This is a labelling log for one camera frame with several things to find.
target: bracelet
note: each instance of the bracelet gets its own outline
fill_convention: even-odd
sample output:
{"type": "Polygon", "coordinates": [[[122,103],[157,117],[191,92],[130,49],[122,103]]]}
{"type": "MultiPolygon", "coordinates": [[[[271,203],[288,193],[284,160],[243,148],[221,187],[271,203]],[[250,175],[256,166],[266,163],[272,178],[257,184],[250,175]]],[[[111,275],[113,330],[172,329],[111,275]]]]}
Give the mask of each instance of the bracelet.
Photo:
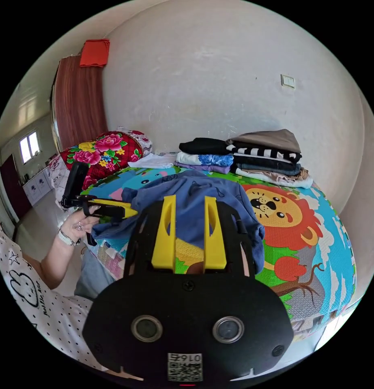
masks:
{"type": "Polygon", "coordinates": [[[57,236],[62,240],[65,244],[69,246],[79,246],[82,242],[82,239],[79,238],[77,242],[74,242],[69,236],[66,236],[62,231],[61,228],[58,229],[57,236]]]}

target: folded clothes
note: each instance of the folded clothes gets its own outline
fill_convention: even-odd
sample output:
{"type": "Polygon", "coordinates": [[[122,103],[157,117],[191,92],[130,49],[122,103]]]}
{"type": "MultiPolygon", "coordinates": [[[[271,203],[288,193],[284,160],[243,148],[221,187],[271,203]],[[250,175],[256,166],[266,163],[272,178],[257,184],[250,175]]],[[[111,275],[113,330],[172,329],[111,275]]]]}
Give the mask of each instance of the folded clothes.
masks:
{"type": "Polygon", "coordinates": [[[285,128],[277,131],[257,131],[238,135],[228,139],[226,144],[231,145],[236,141],[274,147],[280,150],[288,150],[293,153],[301,153],[301,148],[299,147],[295,135],[285,128]]]}
{"type": "Polygon", "coordinates": [[[250,170],[250,171],[258,171],[261,173],[262,171],[272,171],[274,173],[278,174],[284,174],[291,177],[296,176],[301,171],[302,167],[299,163],[296,164],[295,167],[293,167],[293,170],[281,170],[277,168],[271,168],[271,167],[261,167],[257,165],[250,165],[247,163],[234,163],[233,166],[230,168],[232,172],[235,172],[236,169],[239,168],[241,170],[250,170]]]}
{"type": "Polygon", "coordinates": [[[287,150],[280,150],[273,147],[260,146],[253,143],[238,141],[233,142],[233,144],[227,146],[226,149],[232,153],[290,160],[293,163],[297,163],[302,158],[301,153],[293,153],[287,150]]]}
{"type": "Polygon", "coordinates": [[[240,154],[240,153],[234,153],[234,156],[239,157],[247,157],[247,158],[262,158],[262,159],[271,159],[273,161],[282,161],[282,162],[288,162],[288,163],[295,163],[289,159],[283,159],[283,158],[273,158],[273,157],[265,157],[260,155],[248,155],[248,154],[240,154]]]}
{"type": "Polygon", "coordinates": [[[144,169],[169,169],[174,166],[177,153],[148,154],[136,162],[128,162],[130,167],[142,167],[144,169]]]}
{"type": "Polygon", "coordinates": [[[289,188],[308,189],[313,184],[313,179],[308,174],[308,171],[303,167],[297,176],[287,176],[272,171],[241,170],[238,168],[236,169],[235,173],[243,177],[255,178],[256,180],[261,180],[280,186],[287,186],[289,188]]]}
{"type": "Polygon", "coordinates": [[[260,170],[267,170],[269,169],[274,169],[274,170],[284,170],[284,171],[293,171],[298,165],[299,169],[301,168],[300,164],[294,164],[294,163],[289,163],[285,161],[280,161],[280,160],[273,160],[269,158],[258,158],[258,157],[247,157],[247,156],[238,156],[235,155],[233,156],[233,160],[235,164],[246,164],[246,165],[254,165],[251,169],[255,169],[258,167],[260,170]]]}
{"type": "Polygon", "coordinates": [[[233,155],[187,154],[181,151],[176,156],[176,162],[184,163],[185,165],[217,165],[226,167],[232,165],[233,155]]]}
{"type": "Polygon", "coordinates": [[[185,165],[184,163],[175,162],[175,166],[184,167],[185,169],[215,171],[217,173],[228,174],[230,166],[216,166],[216,165],[185,165]]]}
{"type": "Polygon", "coordinates": [[[229,154],[225,141],[212,138],[195,138],[191,142],[181,143],[179,149],[187,154],[229,154]]]}

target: qr code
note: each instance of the qr code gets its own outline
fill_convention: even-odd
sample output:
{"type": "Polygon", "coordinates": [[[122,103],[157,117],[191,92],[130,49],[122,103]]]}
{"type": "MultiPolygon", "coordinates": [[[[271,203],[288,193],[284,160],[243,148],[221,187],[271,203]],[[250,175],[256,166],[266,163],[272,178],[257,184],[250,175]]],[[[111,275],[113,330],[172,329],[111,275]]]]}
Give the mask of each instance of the qr code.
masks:
{"type": "Polygon", "coordinates": [[[202,381],[202,354],[169,353],[168,380],[179,382],[202,381]]]}

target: hand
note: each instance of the hand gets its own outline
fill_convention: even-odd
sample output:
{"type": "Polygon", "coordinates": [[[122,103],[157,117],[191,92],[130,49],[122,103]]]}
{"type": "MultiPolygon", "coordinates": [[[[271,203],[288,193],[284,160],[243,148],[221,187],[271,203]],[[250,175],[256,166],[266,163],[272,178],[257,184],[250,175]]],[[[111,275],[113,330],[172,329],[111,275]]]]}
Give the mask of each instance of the hand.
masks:
{"type": "MultiPolygon", "coordinates": [[[[98,208],[99,206],[90,207],[90,213],[93,214],[98,208]]],[[[77,242],[80,238],[83,238],[86,233],[91,233],[92,227],[97,223],[99,223],[99,218],[86,216],[81,209],[68,216],[61,226],[61,231],[68,238],[77,242]]]]}

